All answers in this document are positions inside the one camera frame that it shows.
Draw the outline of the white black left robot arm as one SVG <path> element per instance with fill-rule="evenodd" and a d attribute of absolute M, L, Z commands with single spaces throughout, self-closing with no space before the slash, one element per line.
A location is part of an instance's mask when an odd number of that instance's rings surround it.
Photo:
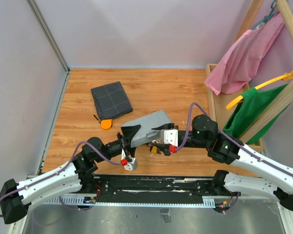
<path fill-rule="evenodd" d="M 117 140 L 104 144 L 98 137 L 81 141 L 69 161 L 58 168 L 32 179 L 6 181 L 0 191 L 0 217 L 5 224 L 23 219 L 29 209 L 66 193 L 89 193 L 95 187 L 93 173 L 97 163 L 108 162 L 135 170 L 138 162 L 136 148 L 131 144 L 141 125 L 126 126 L 117 134 Z"/>

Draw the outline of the grey plastic tool case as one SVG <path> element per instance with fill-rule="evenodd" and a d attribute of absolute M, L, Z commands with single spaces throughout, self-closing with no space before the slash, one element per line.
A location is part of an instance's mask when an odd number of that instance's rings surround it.
<path fill-rule="evenodd" d="M 131 147 L 138 147 L 140 145 L 143 145 L 145 143 L 148 143 L 152 140 L 156 140 L 159 137 L 159 134 L 156 133 L 152 128 L 162 126 L 166 123 L 173 123 L 170 117 L 166 114 L 165 111 L 160 110 L 153 112 L 151 114 L 148 114 L 143 117 L 139 117 L 135 120 L 131 120 L 129 122 L 124 123 L 122 126 L 133 126 L 140 124 L 141 128 L 136 133 L 136 135 L 133 137 L 131 141 Z"/>

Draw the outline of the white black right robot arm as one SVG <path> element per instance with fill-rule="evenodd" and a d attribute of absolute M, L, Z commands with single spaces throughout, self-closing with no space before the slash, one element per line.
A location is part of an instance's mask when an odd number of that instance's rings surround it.
<path fill-rule="evenodd" d="M 254 194 L 275 199 L 293 211 L 293 168 L 283 165 L 253 150 L 247 144 L 225 135 L 218 124 L 206 115 L 198 115 L 191 122 L 192 130 L 178 130 L 173 123 L 155 127 L 161 132 L 161 143 L 156 144 L 165 155 L 183 147 L 206 149 L 208 157 L 219 163 L 233 165 L 255 173 L 255 177 L 240 176 L 218 170 L 211 183 L 212 191 L 223 195 Z"/>

